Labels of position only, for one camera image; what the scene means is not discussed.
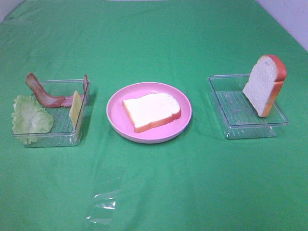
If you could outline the pink bacon strip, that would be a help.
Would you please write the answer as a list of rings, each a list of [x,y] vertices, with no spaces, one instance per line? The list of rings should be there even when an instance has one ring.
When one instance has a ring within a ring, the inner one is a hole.
[[[87,101],[87,97],[88,97],[88,88],[89,88],[89,80],[88,80],[88,76],[84,75],[83,77],[83,91],[84,94],[80,95],[80,102],[83,103],[84,101]],[[73,99],[74,99],[74,95],[65,97],[61,106],[63,107],[70,107],[73,104]]]

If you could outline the green lettuce leaf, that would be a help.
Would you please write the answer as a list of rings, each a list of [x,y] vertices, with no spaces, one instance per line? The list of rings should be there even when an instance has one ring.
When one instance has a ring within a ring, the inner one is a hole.
[[[14,99],[13,108],[12,131],[14,134],[25,134],[24,137],[18,138],[22,144],[30,145],[38,141],[38,137],[30,137],[30,134],[51,131],[54,118],[34,96],[18,95]]]

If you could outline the dark red bacon strip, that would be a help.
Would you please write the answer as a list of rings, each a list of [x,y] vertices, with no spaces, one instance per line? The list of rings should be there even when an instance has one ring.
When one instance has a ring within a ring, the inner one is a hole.
[[[25,83],[32,90],[37,101],[42,106],[48,108],[55,108],[55,107],[60,107],[62,105],[64,97],[63,96],[54,97],[49,95],[33,73],[29,73],[27,75]]]

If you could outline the bread slice on plate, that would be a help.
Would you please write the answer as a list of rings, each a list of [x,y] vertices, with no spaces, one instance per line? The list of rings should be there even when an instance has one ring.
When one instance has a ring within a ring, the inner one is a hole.
[[[122,103],[136,133],[165,125],[181,116],[180,104],[168,93],[151,93]]]

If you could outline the pink plate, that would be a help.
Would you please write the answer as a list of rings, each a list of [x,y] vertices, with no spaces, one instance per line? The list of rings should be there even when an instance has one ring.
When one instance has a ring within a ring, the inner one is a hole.
[[[146,94],[165,92],[172,95],[180,104],[181,117],[165,125],[136,133],[123,107],[122,101],[139,98]],[[108,101],[106,114],[114,130],[124,138],[139,143],[161,143],[181,134],[192,117],[189,99],[179,89],[159,82],[140,82],[118,90]]]

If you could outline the yellow cheese slice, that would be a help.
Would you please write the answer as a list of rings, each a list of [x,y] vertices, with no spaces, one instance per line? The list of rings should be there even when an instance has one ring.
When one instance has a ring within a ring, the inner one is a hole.
[[[74,138],[75,142],[79,140],[81,107],[82,107],[82,99],[80,94],[76,90],[73,95],[72,105],[69,112],[69,117],[71,119],[75,132],[75,138]]]

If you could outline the green tablecloth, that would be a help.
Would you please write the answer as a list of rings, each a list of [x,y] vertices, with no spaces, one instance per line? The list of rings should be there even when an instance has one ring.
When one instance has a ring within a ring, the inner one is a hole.
[[[207,78],[249,73],[278,55],[277,99],[289,123],[273,138],[228,140]],[[25,148],[13,101],[39,80],[90,79],[75,147]],[[154,145],[119,136],[106,104],[145,81],[180,89],[188,127]],[[308,54],[253,0],[27,0],[0,25],[0,228],[81,231],[94,183],[125,172],[107,231],[305,231],[308,228]]]

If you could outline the clear plastic film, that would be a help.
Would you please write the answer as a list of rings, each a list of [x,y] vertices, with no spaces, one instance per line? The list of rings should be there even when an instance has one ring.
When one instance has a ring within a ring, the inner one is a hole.
[[[113,220],[124,172],[124,168],[112,166],[100,171],[84,216],[84,231],[108,230]]]

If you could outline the clear plastic tray right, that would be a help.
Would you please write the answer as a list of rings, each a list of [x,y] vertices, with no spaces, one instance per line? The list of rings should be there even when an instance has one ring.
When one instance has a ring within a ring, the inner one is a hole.
[[[227,139],[276,137],[288,119],[275,103],[269,116],[259,117],[242,90],[249,74],[208,77],[210,99]]]

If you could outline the clear plastic tray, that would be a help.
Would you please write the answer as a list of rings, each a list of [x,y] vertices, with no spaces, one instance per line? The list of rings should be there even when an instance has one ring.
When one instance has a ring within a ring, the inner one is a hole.
[[[242,90],[249,74],[208,77],[210,99],[227,139],[276,137],[288,119],[275,103],[269,116],[259,117]]]
[[[48,80],[48,81],[39,81],[43,86],[45,91],[54,97],[63,96],[68,97],[74,94],[77,90],[80,95],[84,94],[83,91],[83,78],[82,79],[68,79],[68,80]],[[87,109],[87,103],[89,99],[89,88],[88,88],[88,97],[87,101],[82,103],[80,111],[80,126],[84,118],[84,111]],[[54,124],[50,132],[48,133],[38,133],[30,134],[30,137],[38,137],[38,141],[30,145],[24,145],[25,147],[59,147],[59,146],[75,146],[80,142],[81,131],[79,132],[79,140],[74,141],[75,132],[69,117],[69,112],[71,107],[55,107],[48,108],[44,107],[46,111],[53,116]],[[19,137],[24,137],[25,134],[12,134],[17,139]]]

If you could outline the clear plastic tray left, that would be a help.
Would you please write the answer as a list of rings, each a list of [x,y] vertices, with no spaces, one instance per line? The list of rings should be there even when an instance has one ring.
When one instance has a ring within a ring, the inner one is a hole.
[[[74,94],[77,90],[80,95],[84,94],[83,91],[83,78],[82,79],[68,79],[68,80],[48,80],[48,81],[39,81],[43,86],[45,91],[54,97],[63,96],[68,97]],[[84,118],[84,111],[87,109],[87,103],[89,99],[89,88],[88,88],[88,97],[87,101],[82,103],[80,111],[80,126]],[[24,145],[25,147],[59,147],[59,146],[75,146],[80,142],[81,131],[79,132],[79,140],[74,141],[75,132],[69,117],[69,112],[71,107],[55,107],[48,108],[44,107],[46,111],[53,116],[54,124],[50,132],[48,133],[38,133],[30,134],[30,137],[38,137],[38,141],[30,145]],[[17,139],[19,137],[24,137],[25,134],[12,134]]]

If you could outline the upright bread slice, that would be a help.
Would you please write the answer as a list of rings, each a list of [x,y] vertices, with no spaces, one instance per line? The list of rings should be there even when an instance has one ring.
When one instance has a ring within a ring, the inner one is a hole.
[[[274,105],[287,71],[282,60],[274,54],[266,54],[254,65],[243,94],[252,104],[259,117],[267,117]]]

